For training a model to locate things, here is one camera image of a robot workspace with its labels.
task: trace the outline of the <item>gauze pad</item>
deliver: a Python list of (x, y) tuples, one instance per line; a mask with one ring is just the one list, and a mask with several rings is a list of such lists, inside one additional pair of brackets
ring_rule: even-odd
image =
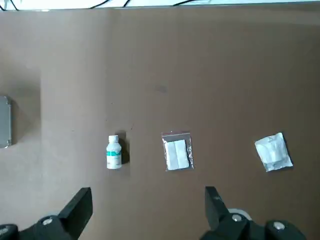
[(166, 164), (168, 170), (185, 169), (189, 167), (185, 140), (164, 143)]

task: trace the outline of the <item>white packet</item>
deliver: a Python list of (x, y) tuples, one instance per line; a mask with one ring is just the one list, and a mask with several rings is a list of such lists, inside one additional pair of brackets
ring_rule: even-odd
[(281, 132), (266, 136), (254, 145), (267, 172), (293, 166)]
[(166, 171), (193, 169), (194, 159), (192, 155), (190, 132), (162, 133), (164, 158)]

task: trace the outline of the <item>gray metal box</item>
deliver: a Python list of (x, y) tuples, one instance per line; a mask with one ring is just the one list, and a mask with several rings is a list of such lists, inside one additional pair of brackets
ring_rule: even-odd
[(12, 144), (11, 134), (11, 101), (0, 96), (0, 149)]

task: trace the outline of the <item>bottle label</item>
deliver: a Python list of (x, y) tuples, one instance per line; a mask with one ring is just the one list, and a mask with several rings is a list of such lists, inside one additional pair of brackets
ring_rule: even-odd
[(118, 169), (121, 167), (121, 151), (106, 152), (106, 166), (108, 169)]

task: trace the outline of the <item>black cable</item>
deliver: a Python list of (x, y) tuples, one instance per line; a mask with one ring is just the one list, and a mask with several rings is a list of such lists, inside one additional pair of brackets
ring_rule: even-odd
[(19, 9), (16, 7), (16, 5), (14, 4), (13, 0), (10, 0), (10, 2), (12, 3), (13, 7), (15, 8), (15, 10), (19, 11)]
[(122, 7), (125, 8), (128, 5), (128, 3), (130, 3), (130, 1), (131, 0), (126, 0), (125, 4)]
[(190, 2), (193, 2), (195, 0), (185, 0), (185, 1), (181, 1), (181, 2), (178, 2), (176, 4), (173, 4), (172, 6), (179, 6), (181, 4), (186, 4), (186, 3), (190, 3)]
[(97, 4), (97, 5), (94, 5), (94, 6), (89, 7), (89, 9), (95, 9), (96, 7), (99, 7), (99, 6), (105, 4), (105, 3), (109, 2), (109, 1), (110, 1), (110, 0), (105, 0), (105, 1), (103, 1), (103, 2), (101, 2), (101, 3), (99, 3), (99, 4)]

